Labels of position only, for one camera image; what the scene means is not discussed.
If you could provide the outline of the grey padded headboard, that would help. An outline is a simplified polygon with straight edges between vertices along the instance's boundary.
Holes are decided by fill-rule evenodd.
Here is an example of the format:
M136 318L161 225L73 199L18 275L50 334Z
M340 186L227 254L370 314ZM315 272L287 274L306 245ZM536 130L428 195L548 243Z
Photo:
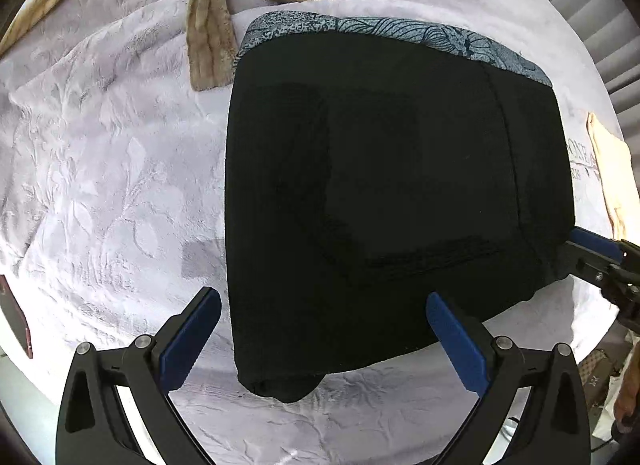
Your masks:
M639 25L623 0L549 0L589 51L623 135L639 150Z

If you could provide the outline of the peach folded cloth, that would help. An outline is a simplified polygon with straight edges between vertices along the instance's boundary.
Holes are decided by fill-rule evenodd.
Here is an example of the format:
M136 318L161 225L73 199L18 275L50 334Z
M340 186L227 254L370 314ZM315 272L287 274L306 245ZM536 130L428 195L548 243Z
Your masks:
M595 113L587 130L600 172L602 192L615 240L639 240L639 194L628 145L606 129Z

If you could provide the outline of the black pants with patterned trim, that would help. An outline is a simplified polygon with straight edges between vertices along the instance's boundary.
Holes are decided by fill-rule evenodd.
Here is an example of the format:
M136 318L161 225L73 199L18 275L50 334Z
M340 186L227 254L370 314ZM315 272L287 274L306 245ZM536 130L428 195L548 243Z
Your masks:
M431 293L488 320L565 277L574 197L551 80L454 26L262 14L235 65L224 217L251 393L294 402L422 349Z

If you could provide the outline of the red smartphone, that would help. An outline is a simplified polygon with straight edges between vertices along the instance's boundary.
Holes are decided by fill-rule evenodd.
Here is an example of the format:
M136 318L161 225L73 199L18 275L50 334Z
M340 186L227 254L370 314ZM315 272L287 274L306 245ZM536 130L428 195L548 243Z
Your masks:
M0 299L1 311L10 326L12 334L25 352L26 357L32 359L34 357L32 335L30 335L26 317L3 274L0 275Z

